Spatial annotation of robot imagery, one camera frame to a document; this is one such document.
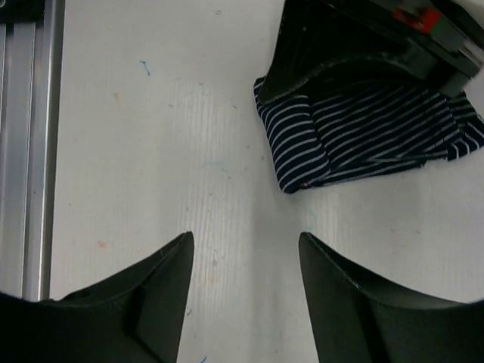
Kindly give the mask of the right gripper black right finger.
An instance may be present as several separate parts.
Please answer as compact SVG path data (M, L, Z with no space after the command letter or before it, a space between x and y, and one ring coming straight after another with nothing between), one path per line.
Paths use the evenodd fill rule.
M481 362L483 302L455 302L392 282L313 234L299 260L320 362Z

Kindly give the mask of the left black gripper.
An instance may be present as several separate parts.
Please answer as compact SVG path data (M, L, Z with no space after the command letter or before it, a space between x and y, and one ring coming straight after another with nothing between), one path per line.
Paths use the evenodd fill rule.
M385 77L454 97L482 68L481 1L287 1L258 97L269 104L317 82Z

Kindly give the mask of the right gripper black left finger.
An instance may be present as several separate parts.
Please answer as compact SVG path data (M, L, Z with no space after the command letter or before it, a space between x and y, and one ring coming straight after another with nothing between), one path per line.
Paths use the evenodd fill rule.
M60 300L1 295L3 362L175 362L194 260L187 231Z

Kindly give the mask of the blue striped boxer shorts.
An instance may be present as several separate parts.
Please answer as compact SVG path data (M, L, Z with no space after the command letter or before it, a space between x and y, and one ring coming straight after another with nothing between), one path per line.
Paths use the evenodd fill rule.
M256 102L275 177L286 194L457 160L483 146L483 119L465 94L379 82L329 95Z

